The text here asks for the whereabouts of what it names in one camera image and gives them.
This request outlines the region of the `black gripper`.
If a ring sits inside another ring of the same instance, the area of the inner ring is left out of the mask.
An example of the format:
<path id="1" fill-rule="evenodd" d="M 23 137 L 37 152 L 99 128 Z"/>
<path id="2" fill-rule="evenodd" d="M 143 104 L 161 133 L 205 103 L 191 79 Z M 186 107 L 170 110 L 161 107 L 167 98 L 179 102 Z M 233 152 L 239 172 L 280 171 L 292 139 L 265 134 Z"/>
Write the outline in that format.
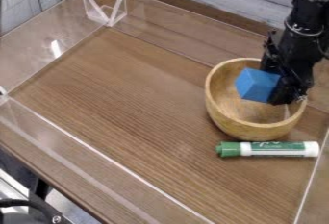
<path id="1" fill-rule="evenodd" d="M 308 87 L 313 87 L 313 67 L 325 58 L 328 47 L 324 26 L 312 31 L 286 23 L 282 31 L 269 33 L 259 69 L 281 75 L 268 99 L 272 105 L 305 99 Z"/>

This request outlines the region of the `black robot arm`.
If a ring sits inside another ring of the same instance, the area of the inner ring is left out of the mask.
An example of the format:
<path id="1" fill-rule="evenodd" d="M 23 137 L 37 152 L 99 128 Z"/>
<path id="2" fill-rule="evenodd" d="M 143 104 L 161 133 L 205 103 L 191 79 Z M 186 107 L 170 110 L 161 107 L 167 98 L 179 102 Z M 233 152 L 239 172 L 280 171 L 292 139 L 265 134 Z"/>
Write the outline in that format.
<path id="1" fill-rule="evenodd" d="M 263 44 L 261 69 L 280 75 L 268 102 L 290 104 L 308 96 L 313 67 L 329 60 L 329 0 L 292 0 L 284 30 L 272 30 Z"/>

